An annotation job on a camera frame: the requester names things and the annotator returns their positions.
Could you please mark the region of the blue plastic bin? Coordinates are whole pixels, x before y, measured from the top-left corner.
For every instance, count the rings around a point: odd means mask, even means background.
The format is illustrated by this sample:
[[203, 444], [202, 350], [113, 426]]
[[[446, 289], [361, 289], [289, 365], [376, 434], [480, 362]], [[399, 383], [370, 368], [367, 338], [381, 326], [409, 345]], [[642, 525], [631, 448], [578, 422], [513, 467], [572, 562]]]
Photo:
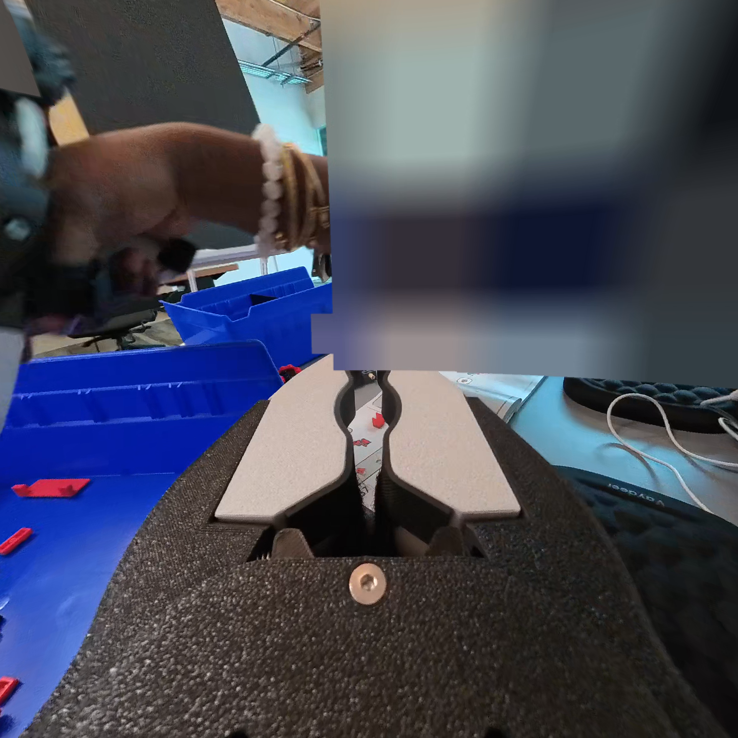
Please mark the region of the blue plastic bin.
[[319, 356], [311, 319], [332, 312], [332, 287], [301, 266], [189, 293], [165, 310], [187, 346], [255, 340], [276, 367], [300, 366]]
[[[116, 566], [174, 480], [282, 384], [259, 342], [34, 359], [2, 430], [2, 707], [19, 736], [75, 657]], [[88, 478], [70, 499], [26, 499], [39, 479]]]

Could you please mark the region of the black flat panel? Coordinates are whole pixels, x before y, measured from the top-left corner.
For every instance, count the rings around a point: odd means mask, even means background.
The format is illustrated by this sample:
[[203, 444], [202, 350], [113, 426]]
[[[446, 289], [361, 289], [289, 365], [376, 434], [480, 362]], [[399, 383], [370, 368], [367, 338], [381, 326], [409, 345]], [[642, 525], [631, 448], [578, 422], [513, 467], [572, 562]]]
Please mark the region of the black flat panel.
[[260, 119], [215, 2], [30, 1], [69, 55], [90, 134], [198, 123], [251, 134]]

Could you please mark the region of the black quilted wrist rest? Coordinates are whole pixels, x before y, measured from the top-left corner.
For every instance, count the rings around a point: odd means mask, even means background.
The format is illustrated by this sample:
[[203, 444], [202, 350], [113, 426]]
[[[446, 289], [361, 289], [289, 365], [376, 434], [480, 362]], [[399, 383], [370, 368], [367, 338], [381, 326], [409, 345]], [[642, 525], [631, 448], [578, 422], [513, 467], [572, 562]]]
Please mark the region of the black quilted wrist rest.
[[672, 661], [737, 736], [737, 528], [683, 501], [567, 466], [614, 543]]
[[732, 388], [566, 377], [563, 391], [572, 401], [601, 413], [606, 413], [618, 397], [636, 393], [649, 396], [664, 409], [672, 429], [680, 431], [720, 434], [723, 428], [719, 418], [732, 424], [737, 421], [735, 400], [703, 405], [703, 401], [729, 395]]

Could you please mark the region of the red and black lego car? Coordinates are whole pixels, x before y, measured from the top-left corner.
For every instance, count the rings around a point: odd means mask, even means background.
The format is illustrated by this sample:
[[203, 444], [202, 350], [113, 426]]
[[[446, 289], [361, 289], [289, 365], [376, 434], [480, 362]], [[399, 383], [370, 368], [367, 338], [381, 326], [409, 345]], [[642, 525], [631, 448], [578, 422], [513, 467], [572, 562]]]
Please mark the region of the red and black lego car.
[[[305, 367], [294, 366], [293, 364], [287, 364], [278, 369], [278, 373], [282, 378], [283, 383], [287, 383], [293, 379], [297, 374], [303, 371]], [[376, 371], [352, 371], [351, 376], [354, 378], [355, 387], [364, 387], [368, 384], [373, 384], [377, 381]]]

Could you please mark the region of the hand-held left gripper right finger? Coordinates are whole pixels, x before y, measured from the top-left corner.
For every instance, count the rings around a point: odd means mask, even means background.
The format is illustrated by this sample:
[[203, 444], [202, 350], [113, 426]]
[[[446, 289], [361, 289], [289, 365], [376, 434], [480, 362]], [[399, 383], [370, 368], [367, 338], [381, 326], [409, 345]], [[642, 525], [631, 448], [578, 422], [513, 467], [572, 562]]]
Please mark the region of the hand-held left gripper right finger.
[[514, 519], [521, 506], [465, 395], [434, 371], [388, 371], [382, 381], [382, 470], [405, 493], [396, 519], [419, 526], [408, 503], [427, 503], [441, 525]]

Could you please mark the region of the person's right hand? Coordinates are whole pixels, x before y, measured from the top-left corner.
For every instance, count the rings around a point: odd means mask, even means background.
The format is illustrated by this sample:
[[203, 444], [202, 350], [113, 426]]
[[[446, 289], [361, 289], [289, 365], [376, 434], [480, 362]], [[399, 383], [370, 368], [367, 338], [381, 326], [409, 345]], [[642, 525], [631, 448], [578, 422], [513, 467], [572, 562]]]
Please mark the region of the person's right hand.
[[52, 263], [80, 268], [123, 251], [122, 290], [156, 294], [158, 245], [205, 220], [258, 231], [263, 156], [252, 138], [172, 123], [57, 149], [47, 174]]

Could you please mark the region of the black office chair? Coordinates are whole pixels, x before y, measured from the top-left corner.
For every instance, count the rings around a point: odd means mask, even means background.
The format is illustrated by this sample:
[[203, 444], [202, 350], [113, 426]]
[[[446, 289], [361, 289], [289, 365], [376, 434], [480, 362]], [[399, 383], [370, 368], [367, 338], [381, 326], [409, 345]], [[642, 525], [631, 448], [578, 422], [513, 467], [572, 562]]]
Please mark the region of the black office chair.
[[105, 341], [112, 341], [113, 351], [134, 347], [135, 336], [146, 332], [161, 312], [159, 298], [139, 299], [124, 303], [113, 310], [110, 317], [79, 319], [68, 334], [70, 339], [80, 339], [84, 348], [93, 347], [100, 353]]

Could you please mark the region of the gold bangles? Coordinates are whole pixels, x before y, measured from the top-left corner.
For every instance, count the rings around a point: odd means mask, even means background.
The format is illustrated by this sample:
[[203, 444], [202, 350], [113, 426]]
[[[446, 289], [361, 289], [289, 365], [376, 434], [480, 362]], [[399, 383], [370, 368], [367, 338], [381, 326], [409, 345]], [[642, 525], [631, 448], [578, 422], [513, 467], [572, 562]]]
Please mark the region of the gold bangles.
[[328, 168], [325, 156], [304, 153], [291, 143], [281, 146], [280, 213], [275, 243], [286, 252], [308, 247], [331, 252]]

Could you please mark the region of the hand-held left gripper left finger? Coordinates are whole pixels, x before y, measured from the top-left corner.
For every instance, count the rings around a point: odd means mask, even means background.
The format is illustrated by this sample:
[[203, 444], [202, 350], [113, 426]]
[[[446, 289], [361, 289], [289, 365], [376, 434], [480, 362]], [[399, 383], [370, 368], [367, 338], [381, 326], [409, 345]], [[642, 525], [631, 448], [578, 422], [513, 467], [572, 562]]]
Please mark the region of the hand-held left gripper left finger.
[[345, 371], [302, 371], [269, 400], [219, 501], [215, 519], [282, 525], [349, 478], [354, 453], [340, 403], [353, 407]]

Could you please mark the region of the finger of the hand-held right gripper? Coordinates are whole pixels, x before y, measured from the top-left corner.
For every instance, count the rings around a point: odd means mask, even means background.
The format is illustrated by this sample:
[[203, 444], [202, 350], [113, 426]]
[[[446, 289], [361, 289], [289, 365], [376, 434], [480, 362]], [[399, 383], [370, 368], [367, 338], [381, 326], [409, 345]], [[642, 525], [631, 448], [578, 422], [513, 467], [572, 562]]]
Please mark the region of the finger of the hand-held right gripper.
[[13, 328], [1, 329], [1, 427], [5, 426], [18, 371], [26, 353], [26, 336]]

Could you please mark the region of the pale wood-edged tabletop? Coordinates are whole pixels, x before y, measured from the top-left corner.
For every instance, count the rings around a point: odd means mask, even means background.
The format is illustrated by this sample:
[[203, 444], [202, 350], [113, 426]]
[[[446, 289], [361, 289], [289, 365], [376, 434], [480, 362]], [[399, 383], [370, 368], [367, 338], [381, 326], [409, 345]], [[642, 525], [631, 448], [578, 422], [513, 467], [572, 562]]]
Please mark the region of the pale wood-edged tabletop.
[[58, 146], [65, 146], [89, 138], [87, 126], [74, 98], [66, 93], [48, 111], [50, 131]]

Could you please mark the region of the white lego instruction booklet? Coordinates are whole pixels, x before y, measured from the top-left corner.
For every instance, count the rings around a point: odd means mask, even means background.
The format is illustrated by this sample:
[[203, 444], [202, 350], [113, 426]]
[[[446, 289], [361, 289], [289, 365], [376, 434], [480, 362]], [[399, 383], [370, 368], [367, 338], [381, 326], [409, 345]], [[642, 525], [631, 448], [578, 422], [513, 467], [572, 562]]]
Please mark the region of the white lego instruction booklet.
[[[509, 422], [545, 381], [544, 376], [509, 374], [472, 374], [442, 372], [463, 393], [480, 399], [504, 422]], [[364, 387], [354, 387], [355, 399], [364, 400], [349, 425], [354, 444], [354, 464], [365, 512], [374, 512], [376, 481], [382, 466], [382, 445], [387, 423], [382, 429], [373, 427], [376, 412], [382, 413], [382, 392], [377, 381]]]

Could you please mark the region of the long red lego plate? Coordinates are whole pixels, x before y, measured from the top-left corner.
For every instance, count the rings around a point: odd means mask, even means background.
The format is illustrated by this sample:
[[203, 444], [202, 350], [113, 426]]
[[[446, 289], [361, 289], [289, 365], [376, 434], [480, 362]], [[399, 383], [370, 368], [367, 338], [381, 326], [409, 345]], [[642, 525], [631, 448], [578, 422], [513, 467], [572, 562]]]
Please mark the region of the long red lego plate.
[[88, 478], [39, 479], [30, 485], [12, 485], [11, 489], [18, 497], [26, 499], [70, 499], [90, 482]]

